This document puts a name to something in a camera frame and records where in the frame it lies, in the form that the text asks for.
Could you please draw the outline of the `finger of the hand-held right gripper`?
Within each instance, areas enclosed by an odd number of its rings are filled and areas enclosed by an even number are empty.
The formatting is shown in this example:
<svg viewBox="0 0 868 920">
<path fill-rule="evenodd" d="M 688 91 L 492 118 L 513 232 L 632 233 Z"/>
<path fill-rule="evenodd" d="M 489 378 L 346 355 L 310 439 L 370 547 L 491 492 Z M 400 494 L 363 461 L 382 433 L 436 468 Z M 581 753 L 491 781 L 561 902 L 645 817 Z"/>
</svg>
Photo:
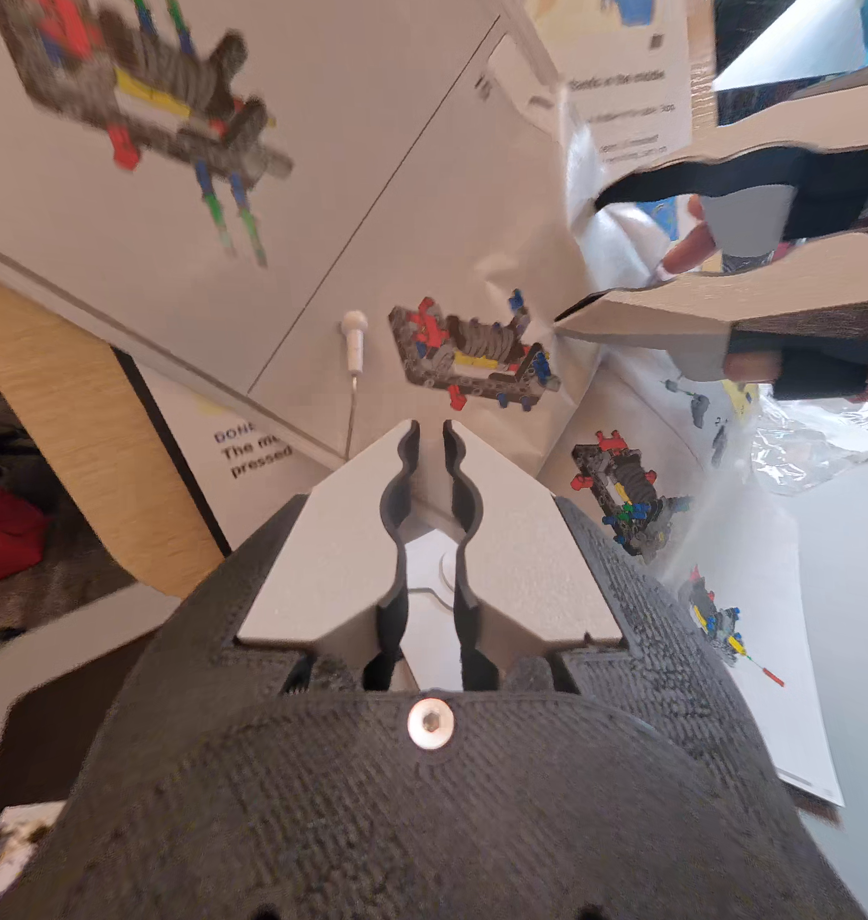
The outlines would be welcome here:
<svg viewBox="0 0 868 920">
<path fill-rule="evenodd" d="M 593 201 L 645 203 L 697 195 L 716 248 L 764 258 L 783 243 L 868 228 L 865 73 L 813 87 L 637 167 Z"/>
<path fill-rule="evenodd" d="M 689 272 L 652 288 L 591 294 L 555 319 L 555 331 L 668 351 L 696 381 L 714 380 L 738 353 L 868 366 L 868 232 L 810 241 L 734 274 Z"/>
</svg>

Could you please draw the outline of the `white printed paper sheet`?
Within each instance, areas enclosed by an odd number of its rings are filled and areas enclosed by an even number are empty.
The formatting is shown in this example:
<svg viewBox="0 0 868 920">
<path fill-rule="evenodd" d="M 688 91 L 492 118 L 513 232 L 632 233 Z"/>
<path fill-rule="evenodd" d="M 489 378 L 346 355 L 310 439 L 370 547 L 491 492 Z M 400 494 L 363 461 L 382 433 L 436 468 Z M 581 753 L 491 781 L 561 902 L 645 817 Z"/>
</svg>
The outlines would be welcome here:
<svg viewBox="0 0 868 920">
<path fill-rule="evenodd" d="M 223 556 L 327 476 L 276 434 L 148 367 L 127 358 L 122 363 Z"/>
<path fill-rule="evenodd" d="M 685 1 L 527 1 L 611 180 L 692 142 Z"/>
</svg>

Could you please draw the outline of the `red bag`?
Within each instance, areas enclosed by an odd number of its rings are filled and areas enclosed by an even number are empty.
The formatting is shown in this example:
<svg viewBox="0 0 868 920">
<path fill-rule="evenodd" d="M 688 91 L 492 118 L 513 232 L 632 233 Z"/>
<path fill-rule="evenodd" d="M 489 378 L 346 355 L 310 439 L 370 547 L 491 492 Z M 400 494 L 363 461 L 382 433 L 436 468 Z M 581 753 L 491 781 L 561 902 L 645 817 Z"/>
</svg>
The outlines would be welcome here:
<svg viewBox="0 0 868 920">
<path fill-rule="evenodd" d="M 48 525 L 43 512 L 0 486 L 0 581 L 43 560 Z"/>
</svg>

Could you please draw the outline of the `clear plastic bag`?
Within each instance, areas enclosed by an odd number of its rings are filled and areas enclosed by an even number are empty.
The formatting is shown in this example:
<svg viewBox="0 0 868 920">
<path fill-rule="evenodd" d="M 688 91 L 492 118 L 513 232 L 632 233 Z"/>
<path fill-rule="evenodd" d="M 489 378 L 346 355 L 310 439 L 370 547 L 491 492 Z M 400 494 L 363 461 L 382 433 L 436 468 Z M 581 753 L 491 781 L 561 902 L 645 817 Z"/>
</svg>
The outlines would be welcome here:
<svg viewBox="0 0 868 920">
<path fill-rule="evenodd" d="M 750 463 L 762 487 L 791 497 L 868 463 L 868 397 L 778 400 L 760 385 Z"/>
</svg>

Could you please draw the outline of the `lego instruction booklet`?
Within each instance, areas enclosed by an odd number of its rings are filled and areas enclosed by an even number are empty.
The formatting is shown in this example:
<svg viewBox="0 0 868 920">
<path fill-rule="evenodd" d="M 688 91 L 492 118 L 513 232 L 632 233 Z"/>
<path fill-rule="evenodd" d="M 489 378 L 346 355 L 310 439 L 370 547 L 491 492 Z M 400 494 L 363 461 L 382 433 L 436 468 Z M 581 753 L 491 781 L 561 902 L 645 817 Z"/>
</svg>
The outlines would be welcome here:
<svg viewBox="0 0 868 920">
<path fill-rule="evenodd" d="M 666 237 L 632 205 L 572 232 L 574 142 L 522 113 L 497 2 L 0 2 L 0 283 L 336 463 L 339 320 L 370 321 L 352 447 L 458 416 L 547 483 L 589 415 L 628 421 L 658 494 L 693 500 L 649 565 L 716 586 L 792 521 L 670 445 L 664 409 L 553 317 L 644 282 Z"/>
</svg>

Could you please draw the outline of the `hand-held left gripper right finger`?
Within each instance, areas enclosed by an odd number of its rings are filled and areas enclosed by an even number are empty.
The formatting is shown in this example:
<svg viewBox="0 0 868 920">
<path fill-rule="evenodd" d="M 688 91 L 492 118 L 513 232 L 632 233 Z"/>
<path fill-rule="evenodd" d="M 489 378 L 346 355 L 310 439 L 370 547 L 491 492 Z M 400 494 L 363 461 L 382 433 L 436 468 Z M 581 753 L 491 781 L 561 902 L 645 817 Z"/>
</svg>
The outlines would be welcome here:
<svg viewBox="0 0 868 920">
<path fill-rule="evenodd" d="M 497 689 L 525 659 L 621 650 L 624 633 L 554 493 L 462 423 L 443 424 L 464 689 Z"/>
</svg>

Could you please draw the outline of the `white book stand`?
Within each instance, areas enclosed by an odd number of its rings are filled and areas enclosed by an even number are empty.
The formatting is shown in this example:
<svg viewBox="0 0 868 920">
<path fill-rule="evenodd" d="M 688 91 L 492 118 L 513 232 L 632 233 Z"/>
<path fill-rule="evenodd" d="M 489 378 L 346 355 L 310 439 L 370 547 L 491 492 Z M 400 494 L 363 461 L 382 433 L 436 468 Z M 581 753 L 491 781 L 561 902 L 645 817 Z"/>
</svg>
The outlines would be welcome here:
<svg viewBox="0 0 868 920">
<path fill-rule="evenodd" d="M 0 390 L 116 560 L 183 601 L 139 666 L 139 692 L 200 707 L 280 695 L 314 656 L 236 635 L 309 496 L 223 557 L 118 352 L 1 283 Z"/>
</svg>

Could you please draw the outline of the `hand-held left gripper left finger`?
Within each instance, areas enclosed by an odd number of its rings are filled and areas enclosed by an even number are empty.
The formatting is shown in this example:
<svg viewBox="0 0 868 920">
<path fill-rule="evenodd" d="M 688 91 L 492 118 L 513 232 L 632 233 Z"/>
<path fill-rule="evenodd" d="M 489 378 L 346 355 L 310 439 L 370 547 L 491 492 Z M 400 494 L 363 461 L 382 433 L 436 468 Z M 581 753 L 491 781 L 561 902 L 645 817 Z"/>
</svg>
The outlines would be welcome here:
<svg viewBox="0 0 868 920">
<path fill-rule="evenodd" d="M 313 488 L 236 638 L 332 657 L 389 689 L 408 619 L 405 541 L 420 425 L 403 420 Z"/>
</svg>

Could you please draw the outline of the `person's right hand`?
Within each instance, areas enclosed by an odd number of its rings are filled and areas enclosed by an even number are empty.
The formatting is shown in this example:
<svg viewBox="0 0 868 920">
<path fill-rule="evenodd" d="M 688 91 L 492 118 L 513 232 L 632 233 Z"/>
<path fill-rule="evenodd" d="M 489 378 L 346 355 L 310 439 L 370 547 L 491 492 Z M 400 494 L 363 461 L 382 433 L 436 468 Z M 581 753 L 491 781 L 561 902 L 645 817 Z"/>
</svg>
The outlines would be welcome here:
<svg viewBox="0 0 868 920">
<path fill-rule="evenodd" d="M 717 251 L 716 241 L 705 220 L 704 203 L 697 194 L 690 196 L 687 211 L 696 221 L 693 229 L 670 247 L 656 267 L 654 278 L 669 281 L 695 270 Z M 739 384 L 771 384 L 782 369 L 779 351 L 750 351 L 709 354 L 693 357 L 687 351 L 670 350 L 672 361 L 693 381 L 731 380 Z"/>
</svg>

